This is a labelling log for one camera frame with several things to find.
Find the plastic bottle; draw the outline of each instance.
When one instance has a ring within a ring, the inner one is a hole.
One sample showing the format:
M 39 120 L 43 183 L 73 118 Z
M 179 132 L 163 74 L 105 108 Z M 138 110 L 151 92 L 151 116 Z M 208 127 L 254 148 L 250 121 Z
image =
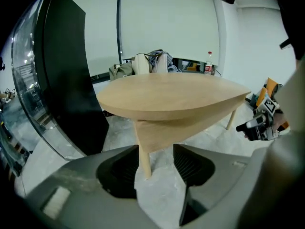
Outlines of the plastic bottle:
M 212 74 L 212 66 L 213 66 L 212 52 L 208 52 L 208 58 L 206 59 L 204 73 L 205 74 Z

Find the table leg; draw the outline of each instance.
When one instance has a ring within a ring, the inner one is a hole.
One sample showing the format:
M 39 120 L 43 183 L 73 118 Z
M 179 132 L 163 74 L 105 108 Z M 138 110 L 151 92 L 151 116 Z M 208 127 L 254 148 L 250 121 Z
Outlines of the table leg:
M 152 176 L 151 163 L 149 160 L 149 153 L 146 153 L 142 146 L 139 144 L 139 161 L 144 170 L 145 177 L 150 178 Z
M 226 129 L 227 129 L 227 130 L 229 130 L 229 129 L 230 129 L 230 127 L 231 127 L 231 125 L 232 125 L 232 122 L 233 122 L 233 119 L 234 119 L 235 113 L 236 113 L 236 110 L 234 110 L 234 111 L 232 112 L 232 114 L 231 114 L 231 117 L 230 117 L 229 123 L 228 123 L 228 125 L 227 125 L 227 127 L 226 127 Z

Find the white wall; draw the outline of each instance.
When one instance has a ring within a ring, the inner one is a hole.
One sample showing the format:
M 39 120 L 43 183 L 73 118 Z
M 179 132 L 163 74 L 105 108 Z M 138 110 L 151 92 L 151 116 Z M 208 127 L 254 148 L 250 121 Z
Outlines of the white wall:
M 163 49 L 175 58 L 218 65 L 218 25 L 213 0 L 121 0 L 123 58 Z
M 225 24 L 219 27 L 223 77 L 255 94 L 268 77 L 285 84 L 295 70 L 295 57 L 292 48 L 279 48 L 287 39 L 280 11 L 220 5 Z
M 10 90 L 15 89 L 13 75 L 11 72 L 11 36 L 5 42 L 3 46 L 1 57 L 5 64 L 5 70 L 0 71 L 0 91 L 4 92 L 7 88 Z
M 85 48 L 90 76 L 120 63 L 116 34 L 117 0 L 73 0 L 86 12 Z

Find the round tabletop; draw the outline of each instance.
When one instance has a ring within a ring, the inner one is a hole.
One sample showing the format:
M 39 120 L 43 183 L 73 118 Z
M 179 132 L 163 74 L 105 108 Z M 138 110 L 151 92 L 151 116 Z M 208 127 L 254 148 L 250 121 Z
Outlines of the round tabletop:
M 151 73 L 112 81 L 97 99 L 114 115 L 136 120 L 174 120 L 250 91 L 229 80 L 201 73 Z

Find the black cable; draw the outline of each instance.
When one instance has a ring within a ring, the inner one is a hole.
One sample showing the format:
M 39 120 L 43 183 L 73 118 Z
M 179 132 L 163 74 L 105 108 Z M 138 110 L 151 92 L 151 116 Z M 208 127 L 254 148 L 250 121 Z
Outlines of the black cable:
M 217 72 L 219 73 L 219 71 L 218 71 L 218 70 L 216 70 L 216 69 L 215 69 L 215 71 L 217 71 Z M 220 74 L 220 73 L 219 73 L 219 74 Z M 220 74 L 220 77 L 222 77 L 222 76 L 221 76 L 221 74 Z

